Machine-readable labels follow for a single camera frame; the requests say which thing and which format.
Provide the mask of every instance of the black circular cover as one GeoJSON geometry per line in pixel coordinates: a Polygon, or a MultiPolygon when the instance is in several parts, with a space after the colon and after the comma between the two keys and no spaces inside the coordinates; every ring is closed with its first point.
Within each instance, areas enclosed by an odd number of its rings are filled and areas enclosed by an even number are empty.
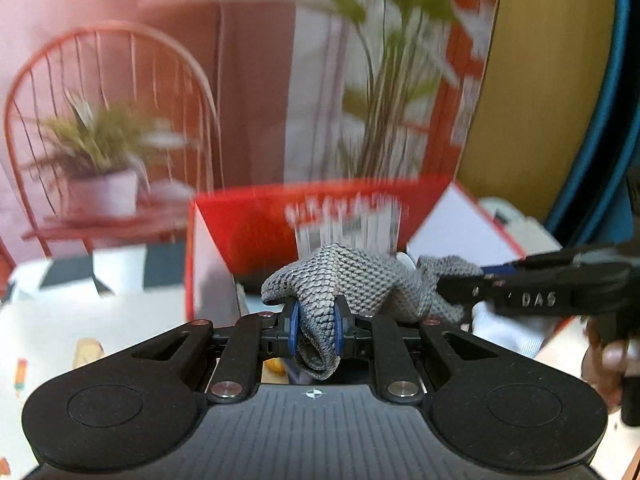
{"type": "Polygon", "coordinates": [[[475,362],[438,391],[430,418],[463,455],[489,467],[543,472],[588,460],[607,423],[600,396],[534,361],[475,362]]]}
{"type": "Polygon", "coordinates": [[[38,388],[25,404],[22,427],[40,462],[115,471],[173,449],[197,417],[193,393],[177,378],[108,368],[96,374],[94,367],[91,374],[75,370],[38,388]]]}

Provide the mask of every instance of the white plant pot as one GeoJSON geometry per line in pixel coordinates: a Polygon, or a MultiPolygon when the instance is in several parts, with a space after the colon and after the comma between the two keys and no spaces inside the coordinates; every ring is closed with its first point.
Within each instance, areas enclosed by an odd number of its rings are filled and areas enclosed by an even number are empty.
{"type": "Polygon", "coordinates": [[[136,213],[138,176],[133,170],[68,181],[71,215],[127,217],[136,213]]]}

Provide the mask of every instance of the ribbed gray panel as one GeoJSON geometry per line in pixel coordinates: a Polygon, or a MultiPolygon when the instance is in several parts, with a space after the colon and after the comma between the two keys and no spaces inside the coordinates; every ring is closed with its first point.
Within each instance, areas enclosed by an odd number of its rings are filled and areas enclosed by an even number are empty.
{"type": "MultiPolygon", "coordinates": [[[[536,476],[482,468],[455,455],[420,413],[386,404],[368,386],[265,384],[242,404],[209,410],[180,448],[137,470],[101,480],[597,480],[587,466],[536,476]]],[[[91,475],[45,466],[33,480],[91,475]]]]}

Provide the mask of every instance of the yellow panel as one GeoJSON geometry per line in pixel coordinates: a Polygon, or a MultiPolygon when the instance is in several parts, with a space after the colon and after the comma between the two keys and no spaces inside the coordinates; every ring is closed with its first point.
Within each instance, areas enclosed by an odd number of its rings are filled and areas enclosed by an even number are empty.
{"type": "Polygon", "coordinates": [[[543,219],[571,168],[609,53],[614,0],[500,0],[458,177],[543,219]]]}

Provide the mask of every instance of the metal bolt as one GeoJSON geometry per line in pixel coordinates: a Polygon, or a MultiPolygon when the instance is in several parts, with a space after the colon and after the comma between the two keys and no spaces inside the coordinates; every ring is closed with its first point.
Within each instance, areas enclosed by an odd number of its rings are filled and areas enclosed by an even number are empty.
{"type": "Polygon", "coordinates": [[[413,397],[418,393],[418,385],[409,381],[396,381],[386,387],[394,397],[413,397]]]}
{"type": "Polygon", "coordinates": [[[242,393],[242,386],[233,381],[220,381],[210,387],[209,391],[223,399],[233,399],[242,393]]]}

